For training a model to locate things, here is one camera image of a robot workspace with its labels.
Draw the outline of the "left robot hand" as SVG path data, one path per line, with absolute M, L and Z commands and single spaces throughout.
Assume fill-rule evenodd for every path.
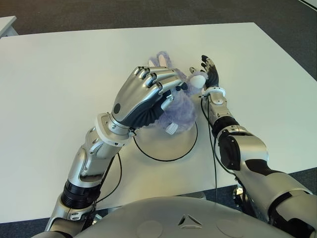
M 119 90 L 111 114 L 123 126 L 148 126 L 171 105 L 175 92 L 187 88 L 175 69 L 139 66 Z

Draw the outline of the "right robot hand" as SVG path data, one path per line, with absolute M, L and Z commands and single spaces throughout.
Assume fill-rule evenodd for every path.
M 212 86 L 218 87 L 219 75 L 214 62 L 205 55 L 201 56 L 201 60 L 201 66 L 204 68 L 204 70 L 198 71 L 194 67 L 190 67 L 190 84 L 196 88 L 209 88 Z

